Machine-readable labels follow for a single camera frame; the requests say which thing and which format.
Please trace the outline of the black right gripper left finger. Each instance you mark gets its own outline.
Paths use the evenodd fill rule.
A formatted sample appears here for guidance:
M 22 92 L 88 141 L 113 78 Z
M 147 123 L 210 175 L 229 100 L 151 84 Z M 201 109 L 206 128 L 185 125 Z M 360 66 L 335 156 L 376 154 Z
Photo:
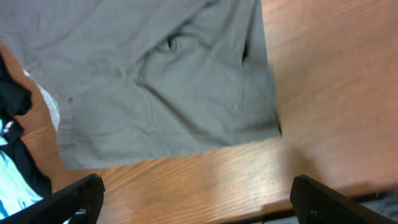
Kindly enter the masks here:
M 90 174 L 10 217 L 3 224 L 96 224 L 104 201 L 105 186 L 98 174 Z

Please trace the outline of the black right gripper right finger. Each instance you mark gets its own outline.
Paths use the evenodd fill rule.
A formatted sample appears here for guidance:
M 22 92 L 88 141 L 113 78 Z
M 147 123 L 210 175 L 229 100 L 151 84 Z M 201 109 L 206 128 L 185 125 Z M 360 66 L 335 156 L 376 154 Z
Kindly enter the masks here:
M 299 223 L 395 224 L 307 175 L 294 178 L 290 202 Z

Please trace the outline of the grey shorts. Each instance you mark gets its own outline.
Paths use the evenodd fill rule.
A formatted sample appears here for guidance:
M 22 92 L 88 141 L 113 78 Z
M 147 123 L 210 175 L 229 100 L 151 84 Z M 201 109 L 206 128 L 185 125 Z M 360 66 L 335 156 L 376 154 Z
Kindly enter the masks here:
M 260 1 L 2 1 L 1 41 L 58 103 L 70 169 L 280 135 Z

